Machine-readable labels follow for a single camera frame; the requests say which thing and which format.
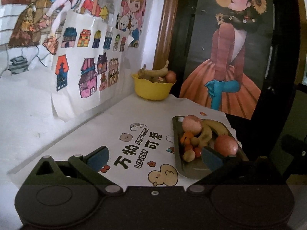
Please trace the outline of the orange tangerine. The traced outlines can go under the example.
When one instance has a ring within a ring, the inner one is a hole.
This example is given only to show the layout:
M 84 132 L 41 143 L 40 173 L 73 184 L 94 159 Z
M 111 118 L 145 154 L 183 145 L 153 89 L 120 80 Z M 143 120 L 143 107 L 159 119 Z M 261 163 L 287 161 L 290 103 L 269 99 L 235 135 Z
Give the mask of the orange tangerine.
M 191 140 L 190 140 L 190 138 L 187 138 L 187 137 L 183 136 L 183 137 L 180 139 L 180 143 L 181 143 L 183 146 L 190 145 L 190 144 L 191 144 Z
M 183 134 L 183 137 L 184 137 L 184 138 L 189 138 L 189 139 L 191 139 L 191 138 L 194 137 L 194 134 L 193 134 L 192 132 L 190 132 L 190 131 L 187 131 L 187 132 L 185 132 L 185 133 Z

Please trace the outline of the metal tray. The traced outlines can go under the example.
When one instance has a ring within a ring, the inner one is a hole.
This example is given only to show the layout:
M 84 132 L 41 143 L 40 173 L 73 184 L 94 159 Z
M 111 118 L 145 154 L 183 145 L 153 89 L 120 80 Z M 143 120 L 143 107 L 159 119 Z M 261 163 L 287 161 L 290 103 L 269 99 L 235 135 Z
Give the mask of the metal tray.
M 191 162 L 186 162 L 183 160 L 184 154 L 184 146 L 180 143 L 180 139 L 183 137 L 185 133 L 182 128 L 183 116 L 175 116 L 172 119 L 173 122 L 173 131 L 174 131 L 174 154 L 175 154 L 175 167 L 177 171 L 185 177 L 191 179 L 202 179 L 203 177 L 209 175 L 211 171 L 202 162 L 201 157 L 195 158 Z M 214 150 L 214 142 L 218 137 L 215 132 L 212 131 L 212 139 L 208 142 L 208 145 L 205 147 L 201 147 L 202 150 L 204 148 L 212 148 Z M 248 157 L 243 152 L 243 161 L 247 161 Z

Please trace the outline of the large red apple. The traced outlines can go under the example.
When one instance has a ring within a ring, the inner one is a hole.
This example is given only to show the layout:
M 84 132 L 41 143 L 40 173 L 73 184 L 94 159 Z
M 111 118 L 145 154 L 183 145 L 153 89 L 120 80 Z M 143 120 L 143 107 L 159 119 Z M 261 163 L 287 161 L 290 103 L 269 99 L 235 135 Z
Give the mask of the large red apple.
M 214 142 L 214 150 L 225 157 L 236 155 L 238 151 L 238 143 L 231 136 L 221 135 L 218 136 Z

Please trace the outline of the girl with teddy drawing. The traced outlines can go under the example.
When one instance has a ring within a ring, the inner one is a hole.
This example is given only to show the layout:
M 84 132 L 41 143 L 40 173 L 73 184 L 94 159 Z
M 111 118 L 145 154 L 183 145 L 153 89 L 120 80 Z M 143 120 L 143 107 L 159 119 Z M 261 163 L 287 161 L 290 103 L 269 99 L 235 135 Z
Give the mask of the girl with teddy drawing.
M 147 0 L 121 0 L 121 7 L 116 19 L 116 28 L 128 32 L 133 41 L 130 47 L 137 48 L 142 32 Z

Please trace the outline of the yellow fruit bowl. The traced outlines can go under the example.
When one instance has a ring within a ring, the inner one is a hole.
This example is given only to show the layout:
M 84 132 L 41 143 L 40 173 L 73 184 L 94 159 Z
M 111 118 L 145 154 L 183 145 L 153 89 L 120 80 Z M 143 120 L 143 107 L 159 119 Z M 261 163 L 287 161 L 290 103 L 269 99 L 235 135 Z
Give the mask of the yellow fruit bowl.
M 173 83 L 153 83 L 149 80 L 139 78 L 138 74 L 132 74 L 135 93 L 146 100 L 162 101 L 166 99 L 171 91 Z

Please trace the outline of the small red apple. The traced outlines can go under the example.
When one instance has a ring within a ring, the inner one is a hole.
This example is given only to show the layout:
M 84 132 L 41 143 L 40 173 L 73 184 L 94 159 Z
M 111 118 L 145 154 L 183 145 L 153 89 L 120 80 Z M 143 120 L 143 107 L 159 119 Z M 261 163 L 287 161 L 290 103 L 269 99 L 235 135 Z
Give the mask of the small red apple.
M 194 115 L 185 116 L 182 121 L 182 128 L 184 132 L 191 132 L 197 135 L 202 131 L 202 120 Z

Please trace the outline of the small red tomato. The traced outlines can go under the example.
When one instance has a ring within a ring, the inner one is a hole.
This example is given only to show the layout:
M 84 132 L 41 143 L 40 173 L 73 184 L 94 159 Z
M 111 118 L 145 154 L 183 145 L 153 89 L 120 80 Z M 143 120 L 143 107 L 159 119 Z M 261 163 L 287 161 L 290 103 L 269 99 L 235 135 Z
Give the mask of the small red tomato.
M 193 149 L 194 153 L 195 153 L 195 157 L 196 158 L 200 158 L 201 157 L 201 152 L 202 152 L 202 148 L 201 147 L 195 147 Z
M 190 151 L 190 150 L 193 150 L 193 149 L 194 149 L 194 147 L 192 145 L 188 144 L 188 145 L 185 145 L 184 151 L 186 152 L 186 151 Z

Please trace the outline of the banana in bowl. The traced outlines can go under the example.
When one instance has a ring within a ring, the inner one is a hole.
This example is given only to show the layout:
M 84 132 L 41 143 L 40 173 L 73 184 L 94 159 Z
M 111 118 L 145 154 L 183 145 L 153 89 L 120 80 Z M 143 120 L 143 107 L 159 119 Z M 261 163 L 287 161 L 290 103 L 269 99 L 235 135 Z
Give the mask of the banana in bowl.
M 163 77 L 168 73 L 169 61 L 167 60 L 165 66 L 159 70 L 148 70 L 147 65 L 143 65 L 141 69 L 138 70 L 138 78 L 148 77 Z

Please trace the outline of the brown wooden frame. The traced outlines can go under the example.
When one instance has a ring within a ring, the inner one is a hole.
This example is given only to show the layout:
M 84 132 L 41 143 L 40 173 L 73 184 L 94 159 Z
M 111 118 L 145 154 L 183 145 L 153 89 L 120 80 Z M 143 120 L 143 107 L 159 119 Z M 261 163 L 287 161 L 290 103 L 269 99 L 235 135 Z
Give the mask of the brown wooden frame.
M 164 0 L 156 51 L 154 55 L 154 70 L 163 68 L 165 62 L 169 58 L 177 8 L 178 0 Z

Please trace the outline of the yellow-green banana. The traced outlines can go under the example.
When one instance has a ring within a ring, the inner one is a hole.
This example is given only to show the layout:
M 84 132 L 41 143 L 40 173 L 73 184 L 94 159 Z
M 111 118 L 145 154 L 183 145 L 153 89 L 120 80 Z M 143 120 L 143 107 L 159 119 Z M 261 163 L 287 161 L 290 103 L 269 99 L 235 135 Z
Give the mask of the yellow-green banana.
M 229 135 L 229 131 L 228 129 L 221 123 L 218 121 L 214 121 L 211 119 L 204 119 L 202 121 L 203 126 L 207 125 L 211 128 L 211 130 L 213 132 L 215 132 L 215 134 L 217 134 L 218 136 L 222 136 L 222 135 Z
M 212 130 L 207 124 L 203 124 L 202 131 L 200 136 L 198 137 L 199 140 L 199 147 L 205 147 L 208 145 L 208 142 L 212 139 Z

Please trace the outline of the houses drawing paper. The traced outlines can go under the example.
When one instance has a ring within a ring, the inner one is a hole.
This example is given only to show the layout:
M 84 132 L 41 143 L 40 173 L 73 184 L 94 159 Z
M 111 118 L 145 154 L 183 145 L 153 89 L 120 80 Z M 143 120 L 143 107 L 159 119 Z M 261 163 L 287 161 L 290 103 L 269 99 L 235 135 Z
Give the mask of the houses drawing paper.
M 132 87 L 124 57 L 132 37 L 100 19 L 69 11 L 52 65 L 51 100 L 69 121 Z

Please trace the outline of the girl in orange dress poster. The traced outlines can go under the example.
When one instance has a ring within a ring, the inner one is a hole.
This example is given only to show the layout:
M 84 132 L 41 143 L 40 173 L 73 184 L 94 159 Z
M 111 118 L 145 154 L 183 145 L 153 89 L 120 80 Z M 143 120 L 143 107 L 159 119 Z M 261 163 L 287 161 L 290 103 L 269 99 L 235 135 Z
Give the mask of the girl in orange dress poster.
M 216 14 L 211 56 L 185 79 L 180 98 L 251 119 L 261 89 L 243 72 L 246 38 L 257 30 L 267 0 L 215 0 L 225 12 Z

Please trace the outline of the red fruit in bowl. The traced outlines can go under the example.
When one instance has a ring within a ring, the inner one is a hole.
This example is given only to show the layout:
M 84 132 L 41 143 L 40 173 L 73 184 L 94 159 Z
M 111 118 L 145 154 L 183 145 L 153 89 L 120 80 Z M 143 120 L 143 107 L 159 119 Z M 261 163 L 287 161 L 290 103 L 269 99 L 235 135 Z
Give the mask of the red fruit in bowl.
M 175 83 L 176 82 L 176 73 L 173 71 L 168 71 L 165 76 L 165 81 L 167 83 Z

